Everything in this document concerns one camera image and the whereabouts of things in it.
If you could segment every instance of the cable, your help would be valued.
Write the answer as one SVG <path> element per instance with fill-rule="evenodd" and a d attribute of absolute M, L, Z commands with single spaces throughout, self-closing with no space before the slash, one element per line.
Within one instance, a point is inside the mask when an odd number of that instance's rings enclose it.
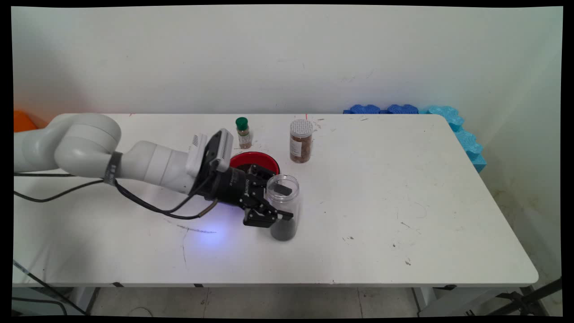
<path fill-rule="evenodd" d="M 159 209 L 159 208 L 157 208 L 157 207 L 155 207 L 155 206 L 153 206 L 153 205 L 151 205 L 151 204 L 145 202 L 144 200 L 142 200 L 141 198 L 138 198 L 138 197 L 135 196 L 132 192 L 130 192 L 129 190 L 127 190 L 126 188 L 124 188 L 123 186 L 121 186 L 121 185 L 118 183 L 117 180 L 115 180 L 114 183 L 115 183 L 115 186 L 116 186 L 116 188 L 118 189 L 118 191 L 119 191 L 123 196 L 125 196 L 126 198 L 128 198 L 128 199 L 131 200 L 132 202 L 134 202 L 134 203 L 136 203 L 136 204 L 138 204 L 138 205 L 140 205 L 140 206 L 145 207 L 146 209 L 148 209 L 148 210 L 150 210 L 150 211 L 154 211 L 154 212 L 156 212 L 156 213 L 161 213 L 161 214 L 163 214 L 163 215 L 165 215 L 165 216 L 172 217 L 172 218 L 176 218 L 176 219 L 192 220 L 192 219 L 195 219 L 195 218 L 200 218 L 200 217 L 204 216 L 207 212 L 211 211 L 211 209 L 213 209 L 213 208 L 217 205 L 218 200 L 217 200 L 217 199 L 214 200 L 207 208 L 205 208 L 203 211 L 201 211 L 200 213 L 198 213 L 198 214 L 195 215 L 195 216 L 189 216 L 189 217 L 178 216 L 178 215 L 172 214 L 172 212 L 175 212 L 175 211 L 179 210 L 182 206 L 184 206 L 193 196 L 195 196 L 195 195 L 197 194 L 197 192 L 199 192 L 199 190 L 200 190 L 203 186 L 205 186 L 205 185 L 214 177 L 214 175 L 215 175 L 215 174 L 212 173 L 211 175 L 207 176 L 206 179 L 205 179 L 203 182 L 201 182 L 195 189 L 193 189 L 191 192 L 189 192 L 189 196 L 187 196 L 183 201 L 181 201 L 181 203 L 179 203 L 176 207 L 174 207 L 174 208 L 172 208 L 172 209 L 170 209 L 170 210 L 162 210 L 162 209 Z M 14 176 L 72 177 L 72 176 L 74 176 L 74 175 L 72 175 L 72 174 L 24 174 L 24 173 L 14 173 Z M 68 194 L 68 193 L 70 193 L 70 192 L 73 192 L 73 191 L 75 191 L 75 190 L 81 189 L 82 187 L 86 187 L 86 186 L 89 186 L 89 185 L 98 184 L 98 183 L 102 183 L 102 182 L 103 182 L 103 180 L 96 180 L 96 181 L 93 181 L 93 182 L 89 182 L 89 183 L 86 183 L 86 184 L 82 184 L 82 185 L 73 187 L 73 188 L 71 188 L 71 189 L 69 189 L 69 190 L 67 190 L 67 191 L 63 191 L 63 192 L 60 193 L 60 194 L 54 195 L 54 196 L 49 197 L 49 198 L 46 198 L 46 199 L 37 199 L 37 198 L 28 197 L 28 196 L 25 196 L 25 195 L 23 195 L 23 194 L 20 194 L 20 193 L 18 193 L 18 192 L 16 192 L 16 191 L 14 191 L 14 195 L 16 195 L 16 196 L 18 196 L 18 197 L 21 197 L 21 198 L 23 198 L 23 199 L 26 199 L 26 200 L 28 200 L 28 201 L 43 203 L 43 202 L 48 202 L 48 201 L 54 200 L 54 199 L 56 199 L 56 198 L 58 198 L 58 197 L 60 197 L 60 196 L 62 196 L 62 195 L 66 195 L 66 194 Z"/>
<path fill-rule="evenodd" d="M 24 176 L 24 177 L 76 177 L 72 174 L 48 174 L 48 173 L 14 173 L 14 176 Z"/>
<path fill-rule="evenodd" d="M 195 193 L 197 193 L 197 191 L 199 191 L 201 189 L 201 187 L 204 186 L 208 182 L 208 180 L 209 180 L 209 178 L 207 178 L 203 183 L 201 183 L 195 190 L 193 190 L 193 192 L 190 193 L 190 195 L 185 200 L 183 200 L 182 203 L 180 203 L 174 209 L 177 210 L 180 207 L 182 207 L 182 205 L 185 204 L 187 201 L 189 201 L 189 199 L 191 199 L 193 197 L 193 195 Z M 131 193 L 130 191 L 125 189 L 123 186 L 121 186 L 117 181 L 115 182 L 115 185 L 116 185 L 116 188 L 118 189 L 118 191 L 123 196 L 125 196 L 126 198 L 131 200 L 132 202 L 135 202 L 136 204 L 143 206 L 150 211 L 154 211 L 156 213 L 161 213 L 165 216 L 180 219 L 180 220 L 192 220 L 195 218 L 200 218 L 200 217 L 204 216 L 207 212 L 211 211 L 211 209 L 213 209 L 215 207 L 215 205 L 217 205 L 217 203 L 219 202 L 217 199 L 215 199 L 207 208 L 205 208 L 203 211 L 201 211 L 197 215 L 184 217 L 184 216 L 178 216 L 176 214 L 171 214 L 170 212 L 168 212 L 169 210 L 166 211 L 166 210 L 158 209 L 157 207 L 155 207 L 155 206 L 147 203 L 146 201 L 142 200 L 141 198 L 138 198 L 137 196 L 135 196 L 133 193 Z"/>
<path fill-rule="evenodd" d="M 21 198 L 23 198 L 23 199 L 27 199 L 28 201 L 38 202 L 38 203 L 44 203 L 44 202 L 51 201 L 51 200 L 53 200 L 53 199 L 57 199 L 58 197 L 60 197 L 60 196 L 62 196 L 62 195 L 66 195 L 66 194 L 68 194 L 68 193 L 70 193 L 70 192 L 73 192 L 73 191 L 75 191 L 75 190 L 79 190 L 79 189 L 81 189 L 82 187 L 86 187 L 86 186 L 93 185 L 93 184 L 98 184 L 98 183 L 103 183 L 103 179 L 101 179 L 101 180 L 95 180 L 95 181 L 93 181 L 93 182 L 85 183 L 85 184 L 82 184 L 82 185 L 78 185 L 78 186 L 73 187 L 73 188 L 71 188 L 71 189 L 69 189 L 69 190 L 67 190 L 67 191 L 63 191 L 63 192 L 60 193 L 60 194 L 56 194 L 56 195 L 54 195 L 54 196 L 52 196 L 52 197 L 45 198 L 45 199 L 37 199 L 37 198 L 28 197 L 28 196 L 25 196 L 25 195 L 23 195 L 23 194 L 20 194 L 20 193 L 18 193 L 18 192 L 16 192 L 16 191 L 14 191 L 14 195 L 16 195 L 16 196 L 18 196 L 18 197 L 21 197 Z"/>
<path fill-rule="evenodd" d="M 14 301 L 22 301 L 22 302 L 34 302 L 34 303 L 50 303 L 50 304 L 56 304 L 57 306 L 59 306 L 62 309 L 62 312 L 64 313 L 64 315 L 68 315 L 68 311 L 66 311 L 66 308 L 64 307 L 64 304 L 60 303 L 60 302 L 56 302 L 56 301 L 48 301 L 46 299 L 31 299 L 31 298 L 21 298 L 21 297 L 14 297 L 12 296 L 12 300 Z"/>
<path fill-rule="evenodd" d="M 34 276 L 31 272 L 29 272 L 26 268 L 22 267 L 22 265 L 20 265 L 16 260 L 12 259 L 12 265 L 16 266 L 16 268 L 20 269 L 24 274 L 26 274 L 28 277 L 34 279 L 38 284 L 46 287 L 47 289 L 49 289 L 51 292 L 55 293 L 56 295 L 58 295 L 62 300 L 66 301 L 66 303 L 70 304 L 73 308 L 75 308 L 78 312 L 80 312 L 81 314 L 84 315 L 88 315 L 88 313 L 86 313 L 83 309 L 79 308 L 76 304 L 74 304 L 72 301 L 70 301 L 69 299 L 67 299 L 65 296 L 63 296 L 62 294 L 60 294 L 59 291 L 55 290 L 54 287 L 44 283 L 40 278 Z"/>

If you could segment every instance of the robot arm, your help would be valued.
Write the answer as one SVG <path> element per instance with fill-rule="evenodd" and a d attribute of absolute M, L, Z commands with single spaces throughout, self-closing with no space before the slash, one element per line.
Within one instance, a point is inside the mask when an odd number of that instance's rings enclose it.
<path fill-rule="evenodd" d="M 120 138 L 119 125 L 101 114 L 77 114 L 44 129 L 15 133 L 14 172 L 61 168 L 76 176 L 107 179 L 108 183 L 114 178 L 135 179 L 183 194 L 208 180 L 198 194 L 209 201 L 218 199 L 241 207 L 245 225 L 268 228 L 277 214 L 286 220 L 293 216 L 265 200 L 265 184 L 275 174 L 261 167 L 252 167 L 247 173 L 229 167 L 233 137 L 225 129 L 209 142 L 204 134 L 195 135 L 188 153 L 140 141 L 121 154 L 115 151 Z"/>

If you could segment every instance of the blue foam block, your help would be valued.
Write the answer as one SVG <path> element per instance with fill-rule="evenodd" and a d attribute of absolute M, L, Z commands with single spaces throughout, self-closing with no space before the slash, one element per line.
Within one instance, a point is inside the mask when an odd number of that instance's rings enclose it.
<path fill-rule="evenodd" d="M 482 152 L 482 146 L 476 142 L 476 136 L 464 129 L 455 132 L 456 138 L 463 146 L 470 160 L 475 160 Z"/>
<path fill-rule="evenodd" d="M 476 158 L 474 158 L 474 160 L 472 161 L 472 165 L 474 165 L 474 168 L 476 169 L 477 172 L 480 172 L 481 170 L 484 169 L 484 167 L 486 166 L 486 160 L 484 160 L 484 158 L 482 157 L 482 155 L 478 155 Z"/>
<path fill-rule="evenodd" d="M 351 114 L 379 114 L 381 109 L 375 105 L 369 104 L 367 106 L 354 105 L 349 109 Z"/>
<path fill-rule="evenodd" d="M 393 104 L 387 108 L 390 114 L 418 114 L 418 109 L 410 104 L 403 106 Z"/>
<path fill-rule="evenodd" d="M 456 110 L 452 106 L 433 105 L 428 107 L 428 113 L 443 116 L 447 120 L 448 125 L 451 126 L 452 131 L 454 132 L 459 131 L 464 123 L 464 119 L 462 119 L 462 117 L 459 116 L 458 110 Z"/>

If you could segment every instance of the jar lid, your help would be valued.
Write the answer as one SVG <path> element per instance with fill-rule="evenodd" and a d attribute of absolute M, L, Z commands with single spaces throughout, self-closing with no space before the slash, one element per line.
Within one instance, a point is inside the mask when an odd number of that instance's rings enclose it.
<path fill-rule="evenodd" d="M 313 124 L 309 120 L 297 119 L 291 122 L 291 136 L 306 138 L 313 133 Z"/>
<path fill-rule="evenodd" d="M 237 125 L 237 130 L 243 131 L 247 129 L 247 118 L 245 117 L 237 118 L 237 120 L 235 120 L 235 124 Z"/>
<path fill-rule="evenodd" d="M 291 201 L 299 195 L 299 182 L 291 175 L 275 175 L 267 181 L 266 192 L 275 201 Z"/>

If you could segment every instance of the jar label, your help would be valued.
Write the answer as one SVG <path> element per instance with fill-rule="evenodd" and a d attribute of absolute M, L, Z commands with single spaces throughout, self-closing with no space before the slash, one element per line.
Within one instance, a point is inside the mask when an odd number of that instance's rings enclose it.
<path fill-rule="evenodd" d="M 291 142 L 289 144 L 289 152 L 291 152 L 291 155 L 293 155 L 293 156 L 301 157 L 302 143 L 299 141 L 293 140 L 293 138 L 290 138 L 290 140 L 291 140 Z"/>
<path fill-rule="evenodd" d="M 246 134 L 245 136 L 239 136 L 239 144 L 248 144 L 251 142 L 251 133 Z"/>

